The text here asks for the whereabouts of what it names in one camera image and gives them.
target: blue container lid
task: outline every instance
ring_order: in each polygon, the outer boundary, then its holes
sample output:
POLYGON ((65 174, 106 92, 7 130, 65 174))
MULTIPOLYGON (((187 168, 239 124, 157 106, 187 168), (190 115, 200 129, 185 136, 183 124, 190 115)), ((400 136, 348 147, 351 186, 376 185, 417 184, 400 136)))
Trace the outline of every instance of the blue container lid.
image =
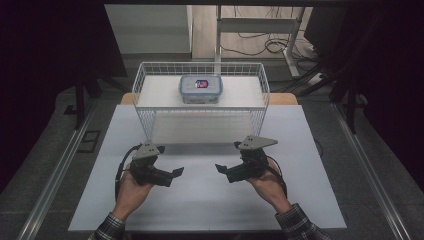
POLYGON ((218 75, 183 75, 180 80, 181 95, 215 95, 222 93, 222 79, 218 75))

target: label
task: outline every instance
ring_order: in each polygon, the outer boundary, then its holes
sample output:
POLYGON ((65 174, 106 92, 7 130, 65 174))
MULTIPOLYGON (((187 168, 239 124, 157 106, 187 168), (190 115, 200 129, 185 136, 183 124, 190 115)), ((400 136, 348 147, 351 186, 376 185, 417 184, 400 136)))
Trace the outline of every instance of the label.
POLYGON ((196 88, 207 88, 209 86, 208 80, 197 80, 195 83, 196 88))

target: white table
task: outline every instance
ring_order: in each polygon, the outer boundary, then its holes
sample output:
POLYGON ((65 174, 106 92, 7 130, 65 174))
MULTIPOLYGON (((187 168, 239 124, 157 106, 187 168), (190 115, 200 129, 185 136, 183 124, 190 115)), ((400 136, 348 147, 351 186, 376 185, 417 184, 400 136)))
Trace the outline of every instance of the white table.
MULTIPOLYGON (((269 106, 261 136, 279 141, 264 150, 282 167, 288 199, 299 203, 319 227, 345 228, 302 107, 269 106)), ((70 231, 97 229, 113 209, 119 163, 129 148, 144 140, 134 106, 118 105, 70 231)), ((215 163, 238 165, 239 151, 230 145, 166 146, 155 166, 169 172, 184 167, 184 172, 169 188, 155 186, 145 203, 128 218, 126 229, 163 233, 280 229, 274 209, 250 184, 230 184, 217 172, 215 163)))

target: metal rail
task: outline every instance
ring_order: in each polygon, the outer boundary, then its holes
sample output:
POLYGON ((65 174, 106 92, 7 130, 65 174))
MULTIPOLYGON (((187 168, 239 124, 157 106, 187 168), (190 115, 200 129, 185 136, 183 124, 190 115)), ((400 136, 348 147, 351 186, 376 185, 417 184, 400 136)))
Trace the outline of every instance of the metal rail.
POLYGON ((24 224, 21 233, 19 234, 17 239, 35 239, 38 230, 40 229, 40 226, 44 221, 47 211, 49 210, 50 205, 53 202, 54 197, 56 196, 57 190, 59 189, 63 178, 65 177, 66 171, 68 170, 72 158, 74 157, 75 152, 77 151, 78 145, 84 136, 84 132, 87 129, 88 124, 90 123, 96 103, 96 100, 88 101, 86 118, 84 122, 82 122, 79 130, 75 130, 74 134, 72 135, 68 146, 66 147, 62 157, 60 158, 55 169, 53 170, 52 175, 50 176, 46 186, 41 192, 37 202, 35 203, 34 208, 32 209, 29 217, 27 218, 27 221, 24 224))
POLYGON ((395 204, 390 199, 389 195, 384 189, 367 154, 365 153, 365 150, 362 148, 361 142, 355 134, 352 134, 346 121, 344 120, 345 114, 343 112, 343 109, 341 109, 341 107, 339 105, 336 105, 335 103, 332 103, 331 106, 333 107, 333 110, 336 113, 339 123, 343 129, 343 132, 346 135, 350 146, 352 147, 356 159, 358 160, 359 165, 361 166, 362 171, 364 172, 364 175, 367 178, 367 181, 371 187, 371 190, 373 191, 377 202, 380 205, 383 214, 385 215, 387 222, 389 223, 390 228, 392 229, 396 239, 411 239, 410 235, 408 234, 408 231, 405 228, 405 224, 403 223, 403 220, 398 210, 396 209, 395 204))

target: shirt cuff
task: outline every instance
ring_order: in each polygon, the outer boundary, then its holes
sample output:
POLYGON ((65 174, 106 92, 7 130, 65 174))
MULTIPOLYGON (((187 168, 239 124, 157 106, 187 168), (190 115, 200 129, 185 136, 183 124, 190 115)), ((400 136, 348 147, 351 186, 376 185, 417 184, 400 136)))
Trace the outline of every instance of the shirt cuff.
POLYGON ((125 222, 119 220, 112 213, 95 232, 96 239, 122 239, 125 232, 125 222))
POLYGON ((310 236, 316 231, 316 226, 311 223, 299 204, 292 205, 292 209, 284 214, 275 214, 284 235, 288 239, 299 236, 310 236))

